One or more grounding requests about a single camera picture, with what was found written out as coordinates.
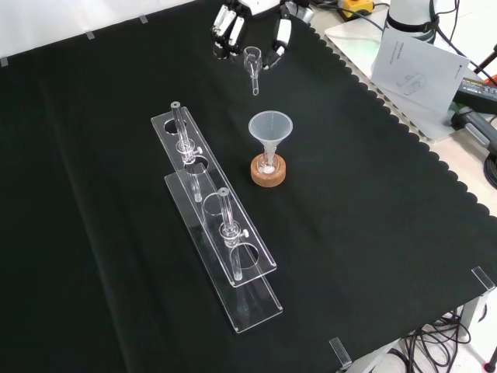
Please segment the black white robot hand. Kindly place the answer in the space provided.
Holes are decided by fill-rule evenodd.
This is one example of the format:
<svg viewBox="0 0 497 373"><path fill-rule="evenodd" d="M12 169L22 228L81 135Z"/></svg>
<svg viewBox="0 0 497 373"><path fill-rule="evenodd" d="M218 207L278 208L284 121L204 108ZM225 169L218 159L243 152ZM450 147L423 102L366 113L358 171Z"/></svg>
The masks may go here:
<svg viewBox="0 0 497 373"><path fill-rule="evenodd" d="M249 18L278 13L273 47L262 60L264 70L271 69L285 54L290 42L292 22L284 1L225 1L210 29L214 40L213 52L218 59L237 57L245 21Z"/></svg>

